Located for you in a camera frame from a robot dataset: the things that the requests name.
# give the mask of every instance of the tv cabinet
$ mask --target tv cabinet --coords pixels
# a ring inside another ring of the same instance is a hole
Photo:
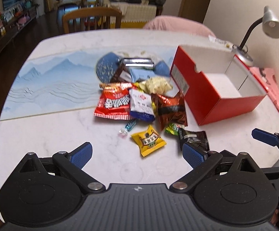
[[[23,27],[17,28],[17,21],[25,14],[29,15],[30,20]],[[37,9],[33,5],[31,8],[24,9],[22,14],[12,18],[5,26],[6,33],[0,37],[0,53],[1,51],[17,36],[23,28],[25,28],[37,16]]]

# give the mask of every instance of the dark chocolate wrapper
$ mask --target dark chocolate wrapper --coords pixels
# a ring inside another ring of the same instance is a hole
[[[206,131],[188,131],[183,128],[178,128],[178,134],[180,139],[180,150],[186,142],[192,143],[195,147],[201,148],[203,151],[208,152],[210,150]]]
[[[130,75],[129,69],[125,66],[125,64],[120,64],[111,78],[110,82],[132,82],[132,77]]]
[[[188,125],[185,112],[184,97],[178,93],[175,97],[151,94],[151,99],[158,110],[158,119],[163,130],[169,123]]]

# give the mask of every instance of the blue gripper pad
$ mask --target blue gripper pad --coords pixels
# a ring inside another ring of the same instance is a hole
[[[279,139],[276,135],[263,131],[258,128],[254,128],[252,131],[252,137],[256,140],[259,140],[263,143],[266,143],[270,146],[278,146],[279,145]]]
[[[206,152],[202,151],[198,147],[192,146],[188,142],[182,146],[182,156],[193,169],[208,158]]]
[[[78,168],[82,169],[92,157],[92,145],[85,142],[68,154],[68,159]]]

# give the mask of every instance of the green candy wrapper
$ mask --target green candy wrapper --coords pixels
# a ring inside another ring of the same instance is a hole
[[[184,129],[184,125],[178,123],[170,123],[168,127],[165,129],[165,132],[170,133],[174,136],[179,135],[178,128]]]

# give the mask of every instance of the white snack bag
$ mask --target white snack bag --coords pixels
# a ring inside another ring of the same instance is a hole
[[[147,122],[154,121],[151,96],[136,89],[130,89],[129,93],[131,104],[130,116]]]

